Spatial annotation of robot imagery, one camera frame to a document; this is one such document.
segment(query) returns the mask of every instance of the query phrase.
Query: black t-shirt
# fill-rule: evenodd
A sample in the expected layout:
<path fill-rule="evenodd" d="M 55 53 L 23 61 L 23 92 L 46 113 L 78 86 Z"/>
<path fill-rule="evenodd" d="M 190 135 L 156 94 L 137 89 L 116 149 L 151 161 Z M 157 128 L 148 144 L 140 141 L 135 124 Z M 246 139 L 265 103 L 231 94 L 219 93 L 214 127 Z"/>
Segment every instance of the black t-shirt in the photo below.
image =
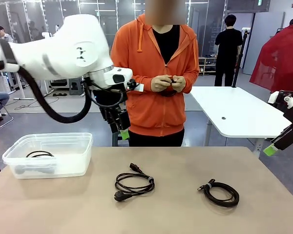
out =
<path fill-rule="evenodd" d="M 180 25 L 173 25 L 166 33 L 158 33 L 153 29 L 155 39 L 160 47 L 162 57 L 167 64 L 179 46 Z"/>
<path fill-rule="evenodd" d="M 219 45 L 218 59 L 236 60 L 238 55 L 238 46 L 242 45 L 242 33 L 235 29 L 227 29 L 218 34 L 215 45 Z"/>

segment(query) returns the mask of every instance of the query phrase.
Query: black pole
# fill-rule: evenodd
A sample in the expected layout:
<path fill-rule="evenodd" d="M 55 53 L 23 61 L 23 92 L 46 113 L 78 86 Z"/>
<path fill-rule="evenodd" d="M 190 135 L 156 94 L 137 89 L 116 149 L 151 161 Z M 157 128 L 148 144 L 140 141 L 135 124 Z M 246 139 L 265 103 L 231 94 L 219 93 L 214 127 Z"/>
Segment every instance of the black pole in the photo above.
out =
<path fill-rule="evenodd" d="M 241 47 L 241 52 L 239 54 L 239 60 L 238 60 L 238 64 L 236 67 L 236 71 L 235 71 L 234 79 L 233 79 L 233 84 L 232 84 L 233 88 L 236 88 L 236 81 L 238 79 L 240 65 L 241 65 L 241 61 L 242 61 L 242 57 L 243 57 L 243 51 L 244 51 L 245 42 L 246 42 L 246 38 L 248 37 L 248 34 L 249 34 L 248 31 L 245 31 L 244 35 L 243 35 L 243 43 L 242 43 L 242 47 Z"/>

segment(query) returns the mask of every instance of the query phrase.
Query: glass wall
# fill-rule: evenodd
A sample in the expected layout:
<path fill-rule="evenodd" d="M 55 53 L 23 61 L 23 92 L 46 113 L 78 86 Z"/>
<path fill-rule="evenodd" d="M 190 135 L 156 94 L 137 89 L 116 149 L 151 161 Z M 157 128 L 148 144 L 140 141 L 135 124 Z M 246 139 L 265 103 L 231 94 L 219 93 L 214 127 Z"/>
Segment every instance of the glass wall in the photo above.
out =
<path fill-rule="evenodd" d="M 185 0 L 185 23 L 197 34 L 201 56 L 216 53 L 214 42 L 221 31 L 225 1 Z M 143 14 L 145 6 L 145 0 L 10 0 L 0 3 L 0 26 L 24 43 L 42 39 L 42 32 L 55 33 L 67 16 L 91 14 L 98 18 L 111 48 L 116 32 Z"/>

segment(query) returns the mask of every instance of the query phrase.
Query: hand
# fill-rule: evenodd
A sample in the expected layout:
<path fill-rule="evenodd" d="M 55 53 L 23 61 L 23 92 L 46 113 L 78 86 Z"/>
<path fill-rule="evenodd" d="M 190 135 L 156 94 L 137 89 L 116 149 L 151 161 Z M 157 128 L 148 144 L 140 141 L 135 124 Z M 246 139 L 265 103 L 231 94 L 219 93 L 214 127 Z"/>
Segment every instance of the hand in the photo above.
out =
<path fill-rule="evenodd" d="M 154 77 L 151 81 L 151 90 L 152 92 L 158 93 L 161 92 L 167 87 L 171 85 L 171 76 L 169 75 L 163 75 L 163 76 L 157 76 Z"/>
<path fill-rule="evenodd" d="M 186 86 L 186 79 L 184 77 L 173 76 L 176 83 L 171 84 L 172 88 L 178 93 L 181 93 Z"/>

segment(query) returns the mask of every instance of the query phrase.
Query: robotic arm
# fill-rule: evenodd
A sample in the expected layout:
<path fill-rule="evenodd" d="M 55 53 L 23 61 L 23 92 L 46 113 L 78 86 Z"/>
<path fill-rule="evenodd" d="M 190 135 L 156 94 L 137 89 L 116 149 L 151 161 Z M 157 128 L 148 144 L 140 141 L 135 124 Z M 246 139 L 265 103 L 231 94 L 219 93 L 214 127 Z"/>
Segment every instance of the robotic arm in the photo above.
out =
<path fill-rule="evenodd" d="M 85 34 L 76 33 L 77 29 Z M 62 28 L 51 38 L 24 44 L 0 39 L 0 70 L 19 72 L 42 108 L 56 121 L 77 122 L 85 117 L 91 102 L 94 102 L 99 105 L 113 132 L 130 126 L 126 110 L 122 111 L 119 107 L 126 100 L 126 93 L 131 90 L 143 91 L 143 85 L 131 79 L 131 69 L 113 66 L 100 23 L 92 15 L 66 17 Z M 78 77 L 84 78 L 86 101 L 82 111 L 73 117 L 56 113 L 47 104 L 35 82 L 35 79 Z"/>
<path fill-rule="evenodd" d="M 264 150 L 268 156 L 272 156 L 278 150 L 285 150 L 293 144 L 293 92 L 274 92 L 269 98 L 268 103 L 284 110 L 283 116 L 292 123 L 279 136 L 272 140 L 271 146 Z"/>

